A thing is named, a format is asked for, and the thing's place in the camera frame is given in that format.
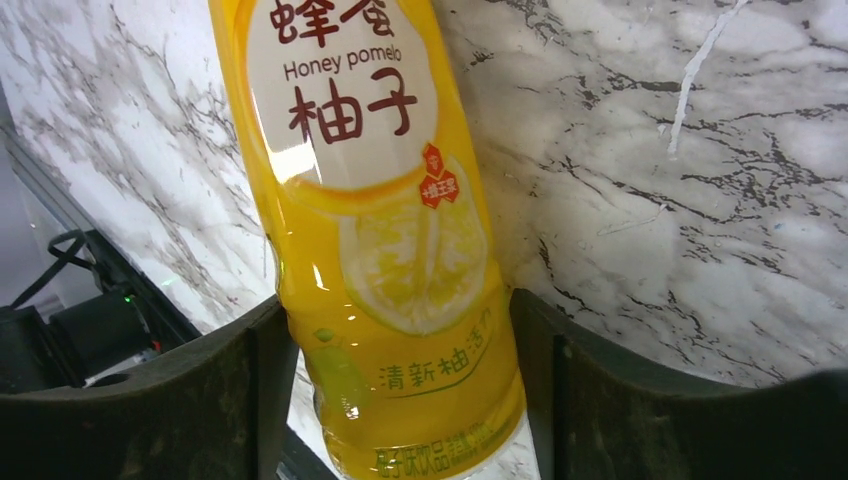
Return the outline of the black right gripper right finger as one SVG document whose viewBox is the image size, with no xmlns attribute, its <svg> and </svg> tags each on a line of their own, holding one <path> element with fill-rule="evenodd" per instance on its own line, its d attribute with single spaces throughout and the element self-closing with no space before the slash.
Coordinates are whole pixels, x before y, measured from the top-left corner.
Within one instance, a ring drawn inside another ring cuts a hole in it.
<svg viewBox="0 0 848 480">
<path fill-rule="evenodd" d="M 746 388 L 656 363 L 532 292 L 510 300 L 544 479 L 843 479 L 847 373 Z"/>
</svg>

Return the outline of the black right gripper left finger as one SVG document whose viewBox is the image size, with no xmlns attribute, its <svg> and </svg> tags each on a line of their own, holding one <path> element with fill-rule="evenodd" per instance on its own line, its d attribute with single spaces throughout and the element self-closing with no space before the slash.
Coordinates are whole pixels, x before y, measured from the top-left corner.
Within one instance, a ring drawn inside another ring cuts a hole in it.
<svg viewBox="0 0 848 480">
<path fill-rule="evenodd" d="M 269 299 L 90 388 L 1 399 L 5 479 L 272 479 L 297 348 Z"/>
</svg>

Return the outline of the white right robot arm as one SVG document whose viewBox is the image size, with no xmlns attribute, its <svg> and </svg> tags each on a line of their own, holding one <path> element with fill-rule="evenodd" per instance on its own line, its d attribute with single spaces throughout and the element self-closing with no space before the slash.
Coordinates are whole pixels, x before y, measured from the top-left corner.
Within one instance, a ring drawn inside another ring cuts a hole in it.
<svg viewBox="0 0 848 480">
<path fill-rule="evenodd" d="M 510 312 L 544 479 L 843 479 L 847 373 L 761 389 L 687 375 L 529 291 Z M 268 300 L 152 361 L 77 388 L 113 338 L 86 320 L 1 324 L 5 479 L 327 479 L 285 423 L 295 346 Z"/>
</svg>

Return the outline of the yellow honey pomelo bottle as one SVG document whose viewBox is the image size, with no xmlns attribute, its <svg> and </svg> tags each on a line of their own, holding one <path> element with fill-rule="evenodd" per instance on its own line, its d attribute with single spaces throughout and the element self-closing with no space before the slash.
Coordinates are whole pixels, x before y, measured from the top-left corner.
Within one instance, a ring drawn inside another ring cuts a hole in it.
<svg viewBox="0 0 848 480">
<path fill-rule="evenodd" d="M 248 181 L 347 479 L 461 479 L 526 401 L 428 1 L 212 1 Z"/>
</svg>

